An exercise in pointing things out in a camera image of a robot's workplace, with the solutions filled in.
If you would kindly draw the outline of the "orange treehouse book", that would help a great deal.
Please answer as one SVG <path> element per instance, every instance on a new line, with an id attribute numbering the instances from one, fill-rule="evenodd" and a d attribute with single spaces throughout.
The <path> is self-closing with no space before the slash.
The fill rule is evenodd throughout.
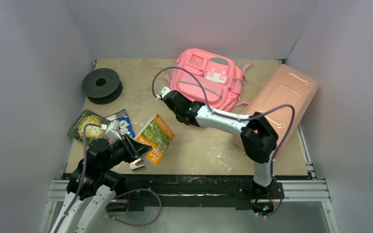
<path id="1" fill-rule="evenodd" d="M 154 166 L 159 166 L 174 137 L 175 135 L 166 121 L 156 114 L 136 135 L 136 141 L 152 147 L 144 157 Z"/>

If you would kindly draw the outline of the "pink student backpack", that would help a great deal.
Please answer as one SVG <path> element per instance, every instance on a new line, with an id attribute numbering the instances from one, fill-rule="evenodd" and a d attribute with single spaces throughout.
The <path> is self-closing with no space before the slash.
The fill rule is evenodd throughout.
<path id="1" fill-rule="evenodd" d="M 248 104 L 240 100 L 240 94 L 246 84 L 245 72 L 252 63 L 239 68 L 227 57 L 194 48 L 182 52 L 174 65 L 184 68 L 199 80 L 212 108 L 229 112 L 234 107 Z M 200 86 L 185 71 L 173 69 L 165 79 L 170 89 L 179 91 L 189 100 L 205 102 Z"/>

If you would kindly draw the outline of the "green snack packet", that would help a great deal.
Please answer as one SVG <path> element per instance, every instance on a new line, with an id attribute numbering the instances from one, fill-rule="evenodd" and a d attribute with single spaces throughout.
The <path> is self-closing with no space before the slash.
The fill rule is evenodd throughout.
<path id="1" fill-rule="evenodd" d="M 85 136 L 85 142 L 90 144 L 95 139 L 105 137 L 106 127 L 110 122 L 110 120 L 84 109 L 68 130 L 67 135 L 81 142 Z"/>

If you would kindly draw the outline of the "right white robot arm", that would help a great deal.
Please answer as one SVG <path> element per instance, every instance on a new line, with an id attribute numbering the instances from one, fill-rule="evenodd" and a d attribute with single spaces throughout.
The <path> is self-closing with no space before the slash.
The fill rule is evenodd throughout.
<path id="1" fill-rule="evenodd" d="M 213 128 L 237 136 L 246 155 L 254 162 L 254 193 L 261 198 L 272 192 L 272 155 L 278 134 L 260 113 L 233 114 L 211 108 L 204 102 L 191 101 L 178 91 L 164 87 L 158 100 L 174 112 L 176 119 L 186 125 Z"/>

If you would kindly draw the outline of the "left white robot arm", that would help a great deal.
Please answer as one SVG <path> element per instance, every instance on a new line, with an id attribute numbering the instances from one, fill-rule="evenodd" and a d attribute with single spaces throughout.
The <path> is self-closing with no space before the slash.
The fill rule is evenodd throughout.
<path id="1" fill-rule="evenodd" d="M 111 169 L 132 163 L 152 149 L 123 136 L 114 146 L 105 138 L 95 139 L 85 149 L 84 158 L 72 172 L 66 187 L 64 203 L 52 233 L 84 233 L 89 230 L 101 210 L 127 192 L 125 177 Z"/>

